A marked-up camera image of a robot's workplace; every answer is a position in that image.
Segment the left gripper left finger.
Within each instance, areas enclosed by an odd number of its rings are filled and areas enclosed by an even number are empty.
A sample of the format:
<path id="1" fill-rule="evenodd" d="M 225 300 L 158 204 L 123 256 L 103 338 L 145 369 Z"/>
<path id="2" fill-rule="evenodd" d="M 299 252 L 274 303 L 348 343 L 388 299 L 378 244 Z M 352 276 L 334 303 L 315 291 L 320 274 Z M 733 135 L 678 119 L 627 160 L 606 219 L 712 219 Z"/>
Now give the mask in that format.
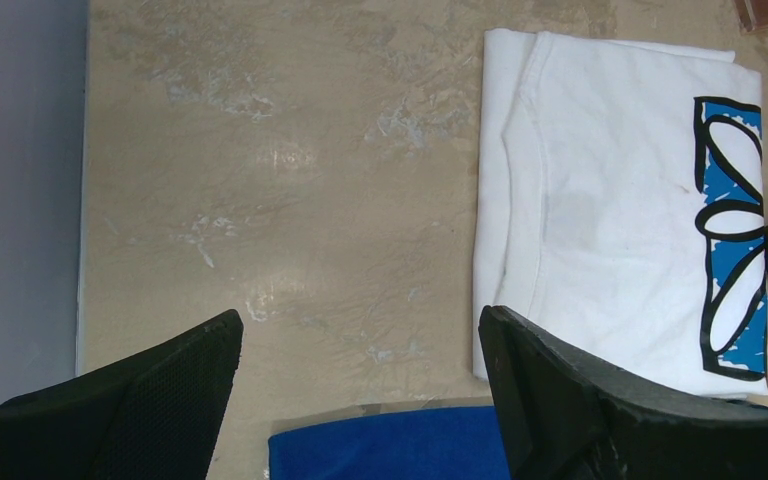
<path id="1" fill-rule="evenodd" d="M 203 479 L 244 325 L 223 312 L 157 346 L 0 404 L 0 479 Z"/>

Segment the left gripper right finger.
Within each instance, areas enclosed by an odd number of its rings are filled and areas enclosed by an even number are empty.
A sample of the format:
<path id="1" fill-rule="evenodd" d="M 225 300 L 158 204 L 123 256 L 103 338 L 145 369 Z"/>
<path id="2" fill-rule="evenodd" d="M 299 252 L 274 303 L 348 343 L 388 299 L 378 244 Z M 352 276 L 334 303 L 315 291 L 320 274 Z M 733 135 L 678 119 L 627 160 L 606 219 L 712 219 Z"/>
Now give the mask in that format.
<path id="1" fill-rule="evenodd" d="M 478 327 L 515 479 L 768 479 L 768 408 L 651 382 L 504 306 Z"/>

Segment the white shirt blue flower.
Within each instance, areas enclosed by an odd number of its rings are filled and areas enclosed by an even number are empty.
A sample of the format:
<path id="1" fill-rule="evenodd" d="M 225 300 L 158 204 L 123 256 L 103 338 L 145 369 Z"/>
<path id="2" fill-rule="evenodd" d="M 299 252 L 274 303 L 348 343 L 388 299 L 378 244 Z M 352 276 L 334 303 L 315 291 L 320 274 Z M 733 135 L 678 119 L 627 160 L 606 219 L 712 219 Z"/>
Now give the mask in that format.
<path id="1" fill-rule="evenodd" d="M 484 35 L 472 308 L 696 395 L 764 395 L 762 77 L 731 51 Z"/>

